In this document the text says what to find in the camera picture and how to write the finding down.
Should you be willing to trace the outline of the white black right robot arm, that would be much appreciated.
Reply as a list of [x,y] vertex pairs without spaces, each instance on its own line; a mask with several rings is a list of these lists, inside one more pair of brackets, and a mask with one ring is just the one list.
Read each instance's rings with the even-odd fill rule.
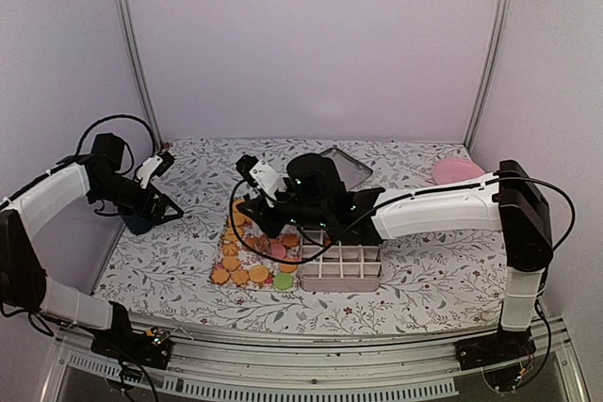
[[536,351],[530,324],[541,282],[561,240],[552,237],[549,203],[542,187],[513,160],[469,181],[420,189],[382,187],[349,191],[335,163],[317,153],[291,160],[281,175],[250,155],[236,170],[258,192],[229,211],[249,217],[270,238],[287,225],[324,231],[332,244],[378,246],[403,236],[456,230],[503,235],[507,284],[497,330],[461,340],[455,356],[462,369],[529,357]]

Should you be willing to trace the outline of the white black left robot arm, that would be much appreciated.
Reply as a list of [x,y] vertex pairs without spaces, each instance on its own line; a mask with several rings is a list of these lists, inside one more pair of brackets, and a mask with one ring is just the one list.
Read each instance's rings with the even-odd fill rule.
[[141,164],[125,168],[132,152],[113,134],[97,135],[89,151],[74,153],[1,202],[1,304],[14,314],[38,317],[92,335],[92,352],[120,362],[165,369],[172,342],[166,331],[134,330],[127,309],[72,287],[45,269],[65,276],[99,250],[92,220],[114,217],[135,235],[183,216],[183,210],[152,181],[174,162],[154,143]]

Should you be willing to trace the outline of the pink divided cookie tin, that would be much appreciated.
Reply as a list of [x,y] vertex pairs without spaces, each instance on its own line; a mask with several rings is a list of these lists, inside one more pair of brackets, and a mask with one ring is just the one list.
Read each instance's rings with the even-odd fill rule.
[[378,246],[330,245],[330,238],[323,231],[303,233],[301,237],[303,260],[329,246],[315,260],[299,268],[302,290],[339,294],[377,291],[383,275]]

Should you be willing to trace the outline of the floral cookie tray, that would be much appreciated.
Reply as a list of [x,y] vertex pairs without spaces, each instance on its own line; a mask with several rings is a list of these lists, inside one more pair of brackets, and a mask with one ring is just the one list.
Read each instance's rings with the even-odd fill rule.
[[[295,228],[287,226],[275,239],[263,234],[249,218],[238,213],[236,206],[241,198],[234,199],[233,213],[225,220],[217,251],[209,273],[209,282],[214,286],[233,289],[275,290],[272,281],[276,274],[291,274],[294,285],[289,292],[299,286],[299,267],[295,264],[302,257],[302,237]],[[271,255],[270,245],[281,244],[286,248],[286,257],[277,259]],[[263,284],[249,279],[249,270],[255,265],[265,266],[270,273]]]

